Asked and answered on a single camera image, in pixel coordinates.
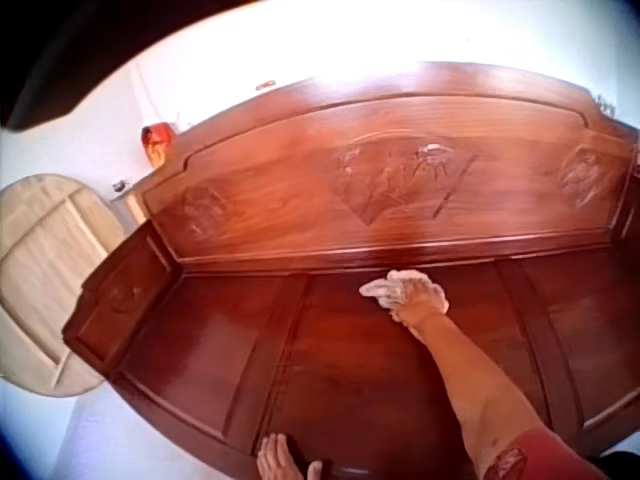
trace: wood carving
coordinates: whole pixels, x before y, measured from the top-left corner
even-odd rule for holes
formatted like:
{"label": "wood carving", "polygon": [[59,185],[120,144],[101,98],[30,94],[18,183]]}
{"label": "wood carving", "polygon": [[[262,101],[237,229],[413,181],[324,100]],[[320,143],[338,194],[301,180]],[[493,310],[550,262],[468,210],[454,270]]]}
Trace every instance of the wood carving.
{"label": "wood carving", "polygon": [[350,142],[338,155],[334,192],[368,226],[385,210],[410,205],[435,185],[446,186],[431,212],[436,218],[474,158],[450,139],[412,131],[378,132]]}
{"label": "wood carving", "polygon": [[219,236],[225,224],[226,207],[210,185],[197,185],[182,195],[188,231],[194,240]]}
{"label": "wood carving", "polygon": [[592,150],[579,148],[561,169],[560,188],[567,200],[580,208],[604,189],[606,177],[598,155]]}
{"label": "wood carving", "polygon": [[109,292],[111,310],[116,313],[128,313],[136,308],[141,295],[142,288],[126,284],[116,285]]}

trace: orange object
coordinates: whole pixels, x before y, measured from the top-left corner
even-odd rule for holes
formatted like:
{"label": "orange object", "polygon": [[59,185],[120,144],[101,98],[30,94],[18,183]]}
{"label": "orange object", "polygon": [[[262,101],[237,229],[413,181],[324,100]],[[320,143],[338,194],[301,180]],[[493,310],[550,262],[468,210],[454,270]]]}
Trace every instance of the orange object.
{"label": "orange object", "polygon": [[158,168],[165,162],[167,148],[175,136],[175,132],[166,122],[154,123],[142,129],[140,139],[153,168]]}

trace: white cloth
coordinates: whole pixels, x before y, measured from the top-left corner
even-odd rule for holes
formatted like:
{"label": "white cloth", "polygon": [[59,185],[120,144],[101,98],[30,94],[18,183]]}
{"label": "white cloth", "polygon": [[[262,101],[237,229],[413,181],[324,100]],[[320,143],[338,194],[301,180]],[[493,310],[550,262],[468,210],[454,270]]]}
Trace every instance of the white cloth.
{"label": "white cloth", "polygon": [[434,297],[442,313],[449,310],[449,302],[442,287],[433,283],[424,273],[417,270],[391,270],[387,278],[379,278],[360,287],[360,295],[375,298],[382,308],[390,310],[394,305],[401,305],[406,299],[406,281],[419,281],[424,284]]}

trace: reddish-brown wood surface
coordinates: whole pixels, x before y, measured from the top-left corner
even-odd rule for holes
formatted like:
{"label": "reddish-brown wood surface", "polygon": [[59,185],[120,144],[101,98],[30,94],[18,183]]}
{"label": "reddish-brown wood surface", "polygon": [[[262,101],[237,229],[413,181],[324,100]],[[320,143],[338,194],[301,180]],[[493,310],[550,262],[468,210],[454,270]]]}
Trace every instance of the reddish-brown wood surface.
{"label": "reddish-brown wood surface", "polygon": [[577,234],[606,237],[630,136],[613,133],[616,123],[593,114],[577,87],[561,99],[567,84],[532,75],[526,94],[515,83],[524,77],[423,66],[404,84],[343,86],[340,102],[325,95],[339,87],[320,80],[284,87],[178,139],[143,202],[179,261],[218,271],[283,258],[331,268],[344,255],[376,266],[371,249],[416,244],[433,260],[489,239],[519,248],[538,237],[568,246]]}
{"label": "reddish-brown wood surface", "polygon": [[[451,317],[546,415],[528,345],[493,264],[428,273]],[[264,433],[284,431],[332,476],[474,478],[428,351],[358,287],[376,273],[315,277]]]}
{"label": "reddish-brown wood surface", "polygon": [[283,431],[335,478],[473,478],[429,352],[358,293],[420,267],[543,420],[600,452],[640,427],[636,138],[586,90],[499,67],[275,90],[176,139],[65,341],[231,476]]}
{"label": "reddish-brown wood surface", "polygon": [[[589,430],[625,409],[637,417],[640,270],[611,249],[525,259],[522,266],[546,305],[569,362],[580,400],[580,436],[588,438]],[[618,434],[637,428],[629,422]]]}
{"label": "reddish-brown wood surface", "polygon": [[[640,425],[639,279],[612,249],[510,262],[515,273],[496,262],[426,272],[545,422],[580,452],[602,451]],[[114,384],[171,440],[239,478],[255,475],[255,444],[271,431],[330,461],[332,478],[473,478],[429,352],[358,294],[380,273],[185,277]]]}
{"label": "reddish-brown wood surface", "polygon": [[128,342],[161,302],[180,270],[151,223],[109,255],[83,284],[62,334],[65,343],[108,376]]}

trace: polished wood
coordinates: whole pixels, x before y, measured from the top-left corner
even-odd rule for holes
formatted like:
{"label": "polished wood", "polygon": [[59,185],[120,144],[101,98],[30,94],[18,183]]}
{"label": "polished wood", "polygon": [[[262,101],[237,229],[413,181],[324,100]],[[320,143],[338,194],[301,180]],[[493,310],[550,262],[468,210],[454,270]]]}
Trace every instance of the polished wood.
{"label": "polished wood", "polygon": [[145,223],[84,282],[62,330],[64,342],[109,376],[147,311],[162,301],[179,276],[175,260],[151,223]]}
{"label": "polished wood", "polygon": [[619,248],[640,262],[640,169],[631,176],[614,235]]}
{"label": "polished wood", "polygon": [[508,285],[547,400],[553,430],[572,443],[582,426],[582,410],[567,358],[535,286],[517,260],[501,260],[497,268]]}
{"label": "polished wood", "polygon": [[[579,441],[588,448],[589,430],[625,409],[638,411],[639,270],[611,249],[530,258],[522,266],[569,362],[580,399]],[[635,429],[629,422],[625,433]],[[609,438],[607,446],[619,438]]]}
{"label": "polished wood", "polygon": [[345,87],[340,101],[321,80],[315,94],[284,87],[180,136],[140,187],[144,208],[192,267],[312,257],[327,268],[345,251],[421,245],[443,258],[460,243],[608,235],[635,140],[599,128],[576,92],[525,94],[526,76],[425,64]]}
{"label": "polished wood", "polygon": [[[493,264],[427,270],[451,318],[545,407],[516,313]],[[332,478],[474,478],[428,351],[358,287],[379,273],[314,277],[264,433],[283,431]]]}
{"label": "polished wood", "polygon": [[[543,421],[600,452],[640,427],[634,135],[497,67],[274,90],[178,136],[65,339],[232,477],[282,431],[329,478],[470,479],[428,350],[358,293],[420,268]],[[131,279],[146,293],[116,314]]]}
{"label": "polished wood", "polygon": [[275,255],[244,259],[183,260],[181,266],[192,274],[288,274],[295,272],[336,272],[347,268],[415,268],[433,263],[467,263],[492,258],[543,255],[551,252],[601,248],[609,245],[611,233],[587,230],[565,234],[538,234],[522,237],[493,237],[469,241],[426,243],[408,246],[345,249],[310,252],[304,255]]}

